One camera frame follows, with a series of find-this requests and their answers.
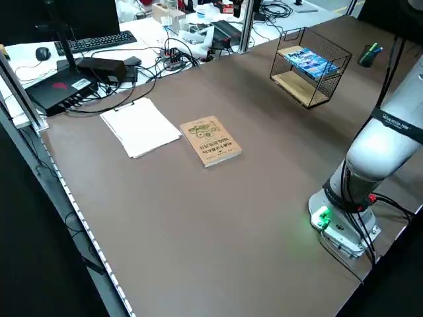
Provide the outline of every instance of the book cover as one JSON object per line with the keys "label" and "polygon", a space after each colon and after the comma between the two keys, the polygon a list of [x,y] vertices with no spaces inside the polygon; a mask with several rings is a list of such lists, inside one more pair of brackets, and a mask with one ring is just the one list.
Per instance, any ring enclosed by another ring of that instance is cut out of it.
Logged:
{"label": "book cover", "polygon": [[336,65],[331,64],[330,67],[325,70],[328,60],[317,55],[309,48],[303,48],[301,50],[288,53],[285,55],[285,58],[296,67],[312,76],[314,79],[333,73],[338,69]]}
{"label": "book cover", "polygon": [[180,128],[205,167],[242,152],[241,147],[215,116],[181,124]]}

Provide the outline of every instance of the white paper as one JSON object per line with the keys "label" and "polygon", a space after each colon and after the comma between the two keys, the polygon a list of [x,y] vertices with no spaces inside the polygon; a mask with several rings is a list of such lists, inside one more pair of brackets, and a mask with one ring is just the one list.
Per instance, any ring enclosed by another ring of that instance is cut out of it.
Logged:
{"label": "white paper", "polygon": [[179,130],[148,98],[100,115],[122,143],[129,157],[137,158],[179,139]]}

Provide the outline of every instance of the pen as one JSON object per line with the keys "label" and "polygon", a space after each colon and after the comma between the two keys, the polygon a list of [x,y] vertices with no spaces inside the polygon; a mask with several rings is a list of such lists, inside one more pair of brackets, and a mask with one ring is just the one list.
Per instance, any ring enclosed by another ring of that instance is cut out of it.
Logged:
{"label": "pen", "polygon": [[363,60],[365,60],[366,59],[366,57],[370,54],[370,52],[372,52],[374,49],[375,49],[375,47],[377,46],[377,43],[374,43],[371,47],[370,47],[370,49],[363,55],[363,57],[361,58],[361,60],[360,60],[360,64],[361,63],[363,63]]}

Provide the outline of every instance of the brown table surface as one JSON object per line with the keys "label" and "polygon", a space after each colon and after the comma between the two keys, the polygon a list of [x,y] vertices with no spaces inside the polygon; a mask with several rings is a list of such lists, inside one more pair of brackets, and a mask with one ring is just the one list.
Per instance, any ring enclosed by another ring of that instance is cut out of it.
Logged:
{"label": "brown table surface", "polygon": [[[353,59],[332,100],[312,110],[269,79],[277,41],[157,82],[149,98],[175,126],[216,115],[243,148],[211,168],[184,138],[132,159],[99,116],[49,119],[42,137],[138,316],[333,316],[358,285],[319,244],[307,202],[375,104],[393,36],[350,17],[314,29]],[[385,49],[371,69],[359,67],[373,42]],[[381,192],[415,210],[419,162],[421,153]],[[386,206],[375,213],[383,254],[404,221]],[[353,265],[369,269],[365,257]]]}

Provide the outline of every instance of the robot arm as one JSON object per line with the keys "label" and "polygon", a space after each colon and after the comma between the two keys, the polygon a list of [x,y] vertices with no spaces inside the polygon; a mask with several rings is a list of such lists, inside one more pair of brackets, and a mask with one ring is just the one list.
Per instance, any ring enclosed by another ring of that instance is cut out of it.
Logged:
{"label": "robot arm", "polygon": [[[423,12],[423,0],[403,1],[402,6],[409,5],[407,10],[412,11],[410,17],[414,18],[419,10]],[[423,56],[381,110],[423,129]],[[364,245],[369,245],[370,241],[367,237],[363,240],[356,226],[361,231],[369,232],[371,241],[380,233],[371,207],[366,207],[366,199],[419,148],[417,141],[383,125],[375,118],[370,119],[352,143],[345,161],[322,189],[310,198],[311,224],[319,231],[324,231],[327,237],[352,256],[361,256],[365,250]],[[348,210],[344,208],[345,203],[349,204]],[[327,211],[330,211],[328,226],[327,221],[322,221]]]}
{"label": "robot arm", "polygon": [[[423,56],[381,109],[423,129]],[[411,138],[371,119],[346,155],[347,167],[369,182],[380,182],[400,168],[420,147]]]}

